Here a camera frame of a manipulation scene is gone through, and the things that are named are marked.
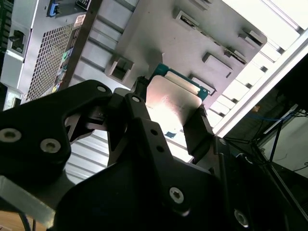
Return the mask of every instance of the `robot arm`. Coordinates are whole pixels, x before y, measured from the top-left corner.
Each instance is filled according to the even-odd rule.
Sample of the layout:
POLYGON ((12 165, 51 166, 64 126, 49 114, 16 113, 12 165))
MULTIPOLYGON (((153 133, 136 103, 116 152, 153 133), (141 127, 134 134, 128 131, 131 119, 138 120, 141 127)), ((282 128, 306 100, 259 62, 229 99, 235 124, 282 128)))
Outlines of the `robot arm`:
POLYGON ((183 130, 197 165, 171 155, 140 95, 85 81, 0 113, 0 197, 55 231, 307 230, 268 166, 231 155, 203 108, 183 130), (94 129, 108 131, 108 168, 74 186, 70 145, 94 129))

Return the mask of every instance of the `gray metal panel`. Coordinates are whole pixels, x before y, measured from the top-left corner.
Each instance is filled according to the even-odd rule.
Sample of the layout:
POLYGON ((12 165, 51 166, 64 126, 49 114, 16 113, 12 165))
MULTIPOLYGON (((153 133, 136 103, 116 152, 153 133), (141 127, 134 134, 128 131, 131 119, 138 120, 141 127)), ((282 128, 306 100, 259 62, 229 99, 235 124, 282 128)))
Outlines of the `gray metal panel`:
POLYGON ((89 160, 83 159, 75 155, 75 153, 71 154, 71 156, 68 159, 68 163, 71 163, 81 169, 86 169, 87 171, 92 172, 92 173, 97 173, 105 169, 103 166, 100 166, 89 160))
POLYGON ((116 45, 117 45, 117 41, 115 41, 114 39, 108 37, 105 34, 102 34, 102 33, 99 33, 97 31, 95 31, 95 30, 90 32, 90 38, 96 40, 100 44, 102 44, 102 45, 104 45, 107 48, 110 48, 112 50, 114 50, 116 45))
POLYGON ((214 1, 205 12, 187 0, 139 1, 115 50, 135 64, 123 84, 130 88, 138 76, 147 75, 153 62, 153 53, 160 52, 163 54, 164 64, 187 77, 194 74, 217 90, 204 101, 205 107, 209 108, 244 66, 224 55, 222 47, 199 31, 187 29, 178 23, 174 19, 175 7, 193 17, 200 23, 199 27, 220 44, 239 51, 247 62, 252 60, 261 47, 252 49, 239 38, 239 34, 243 29, 253 30, 260 35, 263 45, 266 38, 256 27, 220 0, 214 1), (231 67, 232 73, 225 78, 210 72, 202 61, 206 53, 214 55, 231 67))
POLYGON ((112 29, 111 27, 109 27, 108 25, 104 24, 101 21, 95 20, 94 24, 93 24, 93 30, 97 31, 103 35, 106 35, 108 37, 110 37, 111 39, 115 40, 115 41, 119 41, 122 34, 119 33, 118 31, 112 29))
POLYGON ((101 72, 98 69, 95 69, 94 67, 82 61, 79 61, 75 70, 75 74, 85 80, 94 79, 100 81, 107 87, 109 87, 111 91, 114 91, 116 88, 123 87, 123 85, 121 85, 117 81, 107 77, 105 73, 101 72))
MULTIPOLYGON (((25 48, 23 53, 20 54, 11 49, 12 42, 9 41, 7 52, 12 52, 19 59, 20 64, 16 67, 24 63, 24 68, 14 69, 10 68, 9 65, 4 66, 1 82, 18 89, 24 94, 27 94, 29 90, 44 32, 73 24, 79 15, 84 14, 78 12, 78 9, 75 8, 76 13, 73 15, 49 18, 46 16, 49 3, 50 0, 16 0, 14 4, 10 36, 14 30, 23 32, 25 34, 25 48)), ((8 62, 8 59, 10 57, 6 54, 5 63, 8 62)))
POLYGON ((104 0, 98 15, 119 28, 125 29, 132 12, 114 0, 104 0))
POLYGON ((87 42, 83 49, 82 57, 85 57, 86 59, 100 66, 101 68, 105 68, 107 63, 111 59, 112 54, 100 48, 99 46, 94 45, 91 42, 87 42))

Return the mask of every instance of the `port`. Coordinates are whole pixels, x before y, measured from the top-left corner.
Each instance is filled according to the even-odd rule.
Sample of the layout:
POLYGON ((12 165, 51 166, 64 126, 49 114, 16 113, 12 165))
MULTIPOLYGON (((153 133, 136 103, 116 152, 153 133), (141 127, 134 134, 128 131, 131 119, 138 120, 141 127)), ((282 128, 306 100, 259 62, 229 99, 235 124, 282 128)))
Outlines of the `port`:
POLYGON ((192 29, 196 29, 198 27, 197 25, 195 25, 192 21, 190 21, 188 18, 186 18, 183 15, 180 17, 180 20, 182 20, 184 23, 189 25, 192 29))
POLYGON ((238 55, 236 55, 235 53, 233 53, 227 48, 225 49, 225 55, 227 55, 228 57, 232 56, 233 58, 235 58, 237 61, 239 61, 243 65, 246 65, 247 63, 244 59, 242 59, 241 57, 239 57, 238 55))
POLYGON ((24 38, 25 34, 19 30, 14 30, 13 36, 9 37, 9 40, 12 42, 11 48, 14 51, 17 51, 19 53, 23 53, 24 51, 24 38))
POLYGON ((55 17, 57 14, 59 14, 59 4, 56 3, 55 0, 52 0, 47 10, 47 16, 52 18, 55 17))

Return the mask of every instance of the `blue cable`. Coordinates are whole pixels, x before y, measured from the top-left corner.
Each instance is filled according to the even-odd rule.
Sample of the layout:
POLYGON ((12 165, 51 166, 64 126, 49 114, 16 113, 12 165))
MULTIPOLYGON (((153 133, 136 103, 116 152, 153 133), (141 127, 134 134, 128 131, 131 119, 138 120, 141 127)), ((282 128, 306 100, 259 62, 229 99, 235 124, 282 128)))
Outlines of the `blue cable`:
POLYGON ((255 119, 267 120, 267 121, 281 121, 281 120, 287 120, 291 118, 293 115, 294 115, 294 112, 291 112, 285 118, 280 118, 280 119, 266 118, 266 117, 261 117, 261 116, 256 116, 256 115, 251 115, 250 117, 255 118, 255 119))

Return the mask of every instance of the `black plastic part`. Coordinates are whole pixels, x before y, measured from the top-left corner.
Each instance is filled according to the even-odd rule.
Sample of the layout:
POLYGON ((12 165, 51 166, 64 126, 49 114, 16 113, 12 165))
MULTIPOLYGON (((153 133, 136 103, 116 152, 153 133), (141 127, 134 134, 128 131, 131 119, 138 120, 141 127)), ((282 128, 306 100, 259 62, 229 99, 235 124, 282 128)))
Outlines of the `black plastic part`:
POLYGON ((148 79, 146 79, 144 76, 140 76, 137 78, 132 88, 134 91, 134 94, 140 96, 145 102, 146 102, 147 87, 149 84, 150 84, 150 81, 148 79))
MULTIPOLYGON (((16 142, 0 142, 0 163, 6 163, 1 165, 0 175, 30 184, 56 179, 71 154, 65 119, 87 113, 85 109, 91 106, 107 104, 111 95, 105 85, 90 80, 0 113, 0 130, 14 128, 22 134, 16 142), (99 91, 98 86, 106 92, 99 91), (61 144, 60 150, 55 154, 43 152, 40 143, 44 139, 56 139, 61 144)), ((84 135, 73 131, 76 132, 77 137, 84 135)))
POLYGON ((275 151, 276 151, 279 135, 280 135, 280 132, 281 132, 281 129, 282 129, 282 125, 283 125, 283 120, 278 125, 278 129, 277 129, 276 137, 275 137, 275 140, 274 140, 273 148, 271 150, 270 157, 269 157, 270 162, 273 161, 273 158, 274 158, 274 155, 275 155, 275 151))
POLYGON ((25 231, 31 231, 31 227, 30 227, 30 224, 29 224, 29 221, 28 221, 26 215, 24 213, 19 213, 18 215, 20 217, 20 220, 23 223, 25 231))
POLYGON ((8 88, 0 83, 0 112, 4 109, 5 98, 8 88))
POLYGON ((69 191, 57 208, 55 230, 154 230, 162 226, 172 230, 228 230, 217 180, 196 166, 175 161, 174 167, 177 171, 173 174, 183 182, 184 199, 190 200, 187 216, 179 216, 162 204, 153 171, 135 155, 69 191))
POLYGON ((221 222, 226 219, 217 178, 197 166, 174 160, 160 126, 150 120, 140 97, 131 93, 123 101, 116 96, 110 102, 114 102, 114 108, 122 108, 127 121, 127 130, 115 148, 121 150, 119 156, 114 158, 110 153, 113 165, 64 196, 56 210, 56 230, 147 230, 161 227, 157 221, 180 230, 228 227, 221 222), (182 203, 172 200, 171 187, 181 190, 182 203))
POLYGON ((198 163, 209 151, 214 137, 212 128, 206 118, 204 107, 199 107, 190 120, 183 126, 187 151, 198 163))

